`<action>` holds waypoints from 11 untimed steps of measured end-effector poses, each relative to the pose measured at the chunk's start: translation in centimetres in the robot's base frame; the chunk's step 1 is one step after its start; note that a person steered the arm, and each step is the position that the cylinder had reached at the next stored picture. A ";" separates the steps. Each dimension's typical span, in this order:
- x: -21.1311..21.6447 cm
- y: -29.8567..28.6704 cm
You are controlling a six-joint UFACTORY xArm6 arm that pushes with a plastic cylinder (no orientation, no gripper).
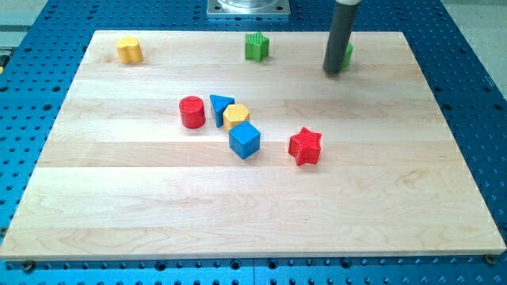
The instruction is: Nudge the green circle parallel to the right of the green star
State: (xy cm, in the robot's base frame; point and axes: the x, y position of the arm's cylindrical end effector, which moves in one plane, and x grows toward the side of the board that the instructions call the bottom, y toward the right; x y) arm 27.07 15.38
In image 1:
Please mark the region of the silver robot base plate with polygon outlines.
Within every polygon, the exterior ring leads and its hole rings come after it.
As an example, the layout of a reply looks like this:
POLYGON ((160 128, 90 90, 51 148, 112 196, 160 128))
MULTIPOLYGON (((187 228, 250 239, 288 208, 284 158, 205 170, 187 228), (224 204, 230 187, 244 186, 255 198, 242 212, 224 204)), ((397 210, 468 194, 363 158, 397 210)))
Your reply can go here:
POLYGON ((207 14, 229 15, 289 15, 289 0, 207 0, 207 14))

